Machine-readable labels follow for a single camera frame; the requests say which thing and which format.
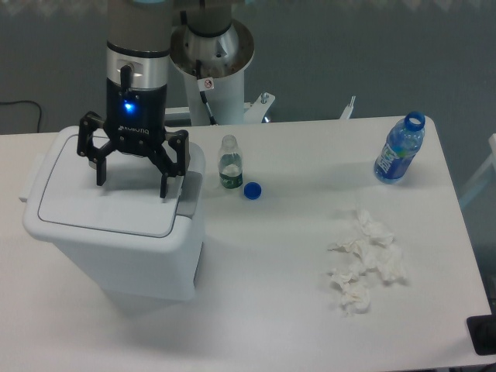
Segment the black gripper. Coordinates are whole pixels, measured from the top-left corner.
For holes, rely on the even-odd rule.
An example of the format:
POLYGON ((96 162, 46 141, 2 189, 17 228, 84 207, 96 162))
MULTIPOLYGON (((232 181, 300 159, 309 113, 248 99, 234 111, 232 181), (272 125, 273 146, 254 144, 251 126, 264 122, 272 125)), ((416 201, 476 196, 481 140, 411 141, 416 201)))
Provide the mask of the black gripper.
POLYGON ((87 112, 80 119, 77 154, 95 165, 98 186, 106 182, 106 157, 115 149, 148 157, 161 172, 160 198, 165 198, 167 179, 184 176, 188 170, 189 133, 185 129, 177 132, 164 129, 166 85, 145 90, 134 88, 134 68, 130 64, 122 67, 118 77, 118 84, 111 80, 106 83, 106 120, 95 112, 87 112), (97 148, 94 132, 103 126, 109 141, 97 148), (167 154, 164 143, 175 152, 175 160, 167 154))

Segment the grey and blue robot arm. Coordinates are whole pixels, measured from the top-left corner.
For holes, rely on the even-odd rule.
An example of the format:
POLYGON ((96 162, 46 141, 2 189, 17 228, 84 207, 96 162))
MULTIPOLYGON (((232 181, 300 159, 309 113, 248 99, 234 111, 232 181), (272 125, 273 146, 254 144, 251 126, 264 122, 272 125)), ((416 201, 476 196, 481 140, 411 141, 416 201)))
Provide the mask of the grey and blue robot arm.
POLYGON ((168 72, 184 79, 195 126, 244 121, 244 72, 254 55, 250 31, 231 1, 110 1, 107 4, 106 115, 81 118, 77 153, 106 180, 111 153, 149 159, 162 185, 186 174, 188 134, 165 127, 168 72))

